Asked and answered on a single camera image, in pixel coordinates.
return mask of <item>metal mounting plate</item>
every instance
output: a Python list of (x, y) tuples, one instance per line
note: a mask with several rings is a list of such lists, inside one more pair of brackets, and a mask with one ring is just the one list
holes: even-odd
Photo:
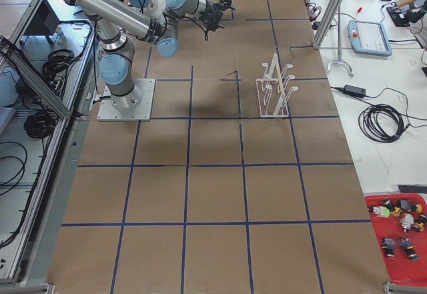
[[(149, 121), (153, 106), (155, 79), (135, 79), (135, 86), (141, 89), (141, 104), (136, 108), (120, 110), (109, 99), (104, 99), (99, 108), (98, 121)], [(105, 88), (103, 96), (110, 96), (108, 87)]]

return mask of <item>small object in tray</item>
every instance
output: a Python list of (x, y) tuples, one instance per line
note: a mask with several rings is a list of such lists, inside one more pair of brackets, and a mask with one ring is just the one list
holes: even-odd
[(384, 255), (386, 257), (394, 257), (394, 248), (396, 247), (396, 243), (393, 239), (389, 237), (385, 237), (381, 241), (381, 248), (384, 250)]
[(401, 249), (403, 249), (406, 253), (407, 258), (409, 259), (418, 259), (419, 256), (415, 253), (414, 246), (410, 242), (409, 238), (402, 237), (398, 239), (398, 244)]

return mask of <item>grid line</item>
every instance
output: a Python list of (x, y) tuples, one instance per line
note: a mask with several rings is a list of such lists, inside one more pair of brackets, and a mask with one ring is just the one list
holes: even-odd
[(297, 220), (297, 221), (244, 221), (244, 222), (112, 222), (112, 223), (63, 223), (62, 227), (90, 227), (90, 226), (222, 226), (222, 225), (296, 225), (296, 224), (361, 224), (370, 223), (370, 219), (323, 219), (323, 220)]
[[(272, 19), (273, 17), (272, 17), (272, 11), (271, 11), (271, 8), (270, 8), (270, 1), (269, 0), (267, 0), (267, 6), (268, 6), (268, 12), (270, 14), (270, 19)], [(281, 64), (282, 62), (281, 62), (281, 59), (280, 59), (280, 53), (278, 51), (278, 41), (277, 41), (277, 38), (276, 38), (276, 32), (274, 30), (273, 21), (271, 22), (271, 24), (272, 24), (272, 30), (273, 30), (274, 43), (276, 44), (276, 51), (278, 52), (279, 64)], [(308, 224), (308, 229), (309, 229), (309, 232), (310, 232), (310, 239), (311, 239), (311, 242), (312, 242), (313, 256), (314, 256), (314, 262), (316, 264), (316, 271), (317, 271), (317, 274), (318, 274), (318, 281), (319, 281), (320, 291), (321, 291), (322, 294), (325, 294), (325, 290), (324, 290), (324, 286), (323, 286), (323, 281), (322, 281), (322, 274), (320, 273), (320, 265), (319, 265), (319, 259), (318, 259), (318, 255), (317, 255), (317, 250), (316, 250), (316, 244), (314, 242), (314, 234), (313, 234), (312, 224), (310, 222), (310, 210), (308, 209), (308, 200), (307, 200), (306, 190), (305, 190), (305, 187), (304, 187), (304, 179), (302, 177), (302, 170), (301, 170), (301, 165), (300, 165), (300, 157), (299, 157), (299, 154), (298, 154), (298, 147), (297, 147), (297, 144), (296, 144), (296, 134), (295, 134), (295, 131), (294, 131), (294, 124), (292, 122), (292, 118), (291, 117), (289, 119), (289, 122), (290, 122), (290, 129), (291, 129), (291, 133), (292, 133), (292, 141), (294, 143), (294, 150), (295, 150), (295, 156), (296, 156), (296, 161), (297, 161), (297, 166), (298, 166), (298, 173), (299, 173), (299, 176), (300, 176), (300, 183), (301, 183), (301, 188), (302, 188), (302, 195), (303, 195), (303, 198), (304, 198), (304, 207), (306, 208), (306, 215), (307, 215), (307, 220), (308, 220), (307, 224)]]
[(187, 157), (186, 157), (186, 168), (185, 168), (185, 195), (184, 195), (184, 226), (182, 232), (182, 258), (181, 258), (181, 294), (184, 294), (185, 284), (185, 250), (187, 242), (187, 209), (188, 209), (188, 179), (189, 179), (189, 154), (191, 147), (191, 109), (193, 105), (193, 77), (194, 77), (194, 66), (191, 66), (190, 73), (190, 87), (189, 87), (189, 108), (188, 108), (188, 133), (187, 133)]
[[(134, 143), (134, 146), (133, 146), (133, 155), (132, 155), (132, 164), (131, 165), (133, 165), (135, 163), (135, 157), (136, 157), (136, 151), (137, 151), (137, 147), (138, 147), (138, 139), (139, 139), (140, 130), (141, 130), (141, 121), (138, 121), (138, 127), (137, 127), (137, 131), (136, 131), (136, 138), (135, 138), (135, 143)], [(124, 229), (125, 229), (124, 223), (125, 223), (125, 220), (126, 220), (127, 204), (129, 202), (129, 195), (130, 195), (130, 189), (131, 189), (131, 184), (132, 184), (132, 177), (133, 177), (133, 166), (130, 167), (129, 180), (127, 182), (125, 205), (123, 206), (123, 217), (121, 219), (122, 225), (121, 225), (121, 228), (120, 228), (119, 243), (117, 244), (117, 253), (116, 253), (116, 256), (115, 256), (114, 270), (113, 270), (113, 277), (112, 277), (112, 280), (111, 280), (110, 294), (114, 293), (115, 279), (117, 277), (117, 268), (118, 268), (119, 260), (120, 260), (121, 242), (123, 241), (123, 232), (124, 232)]]
[(248, 163), (248, 164), (90, 164), (79, 165), (79, 168), (124, 168), (124, 167), (167, 167), (167, 166), (187, 166), (187, 167), (267, 167), (267, 166), (344, 166), (354, 165), (353, 162), (330, 162), (330, 163)]
[[(238, 109), (239, 115), (242, 114), (241, 109), (241, 100), (240, 100), (240, 84), (239, 84), (239, 74), (236, 71), (236, 86), (238, 93)], [(249, 211), (248, 211), (248, 192), (246, 190), (246, 170), (245, 170), (245, 158), (244, 158), (244, 142), (243, 142), (243, 128), (242, 123), (239, 124), (239, 134), (240, 134), (240, 159), (242, 160), (242, 183), (243, 183), (243, 197), (245, 205), (245, 223), (246, 223), (246, 246), (248, 248), (248, 269), (249, 269), (249, 285), (251, 294), (254, 294), (254, 275), (252, 271), (252, 254), (251, 254), (251, 240), (250, 240), (250, 230), (249, 230)]]

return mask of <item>metal frame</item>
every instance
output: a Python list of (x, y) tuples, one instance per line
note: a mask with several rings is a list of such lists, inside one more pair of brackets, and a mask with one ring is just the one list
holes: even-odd
[(55, 286), (42, 284), (33, 287), (4, 287), (0, 288), (0, 294), (53, 294)]
[(399, 286), (392, 283), (385, 283), (384, 291), (386, 294), (425, 294), (427, 287)]
[(335, 13), (338, 10), (338, 7), (340, 6), (341, 2), (342, 0), (329, 0), (328, 6), (326, 7), (322, 18), (322, 22), (320, 23), (316, 36), (313, 40), (314, 49), (320, 48), (320, 45), (322, 44), (326, 34), (329, 31), (331, 22), (334, 19)]
[(24, 75), (28, 86), (30, 86), (30, 88), (32, 88), (32, 90), (34, 90), (34, 92), (36, 92), (36, 94), (38, 94), (60, 118), (68, 118), (70, 110), (64, 105), (61, 98), (52, 92), (40, 76), (28, 66), (28, 63), (19, 54), (16, 54), (9, 45), (9, 42), (2, 39), (0, 42), (0, 51), (3, 54), (8, 54), (12, 58), (17, 68)]

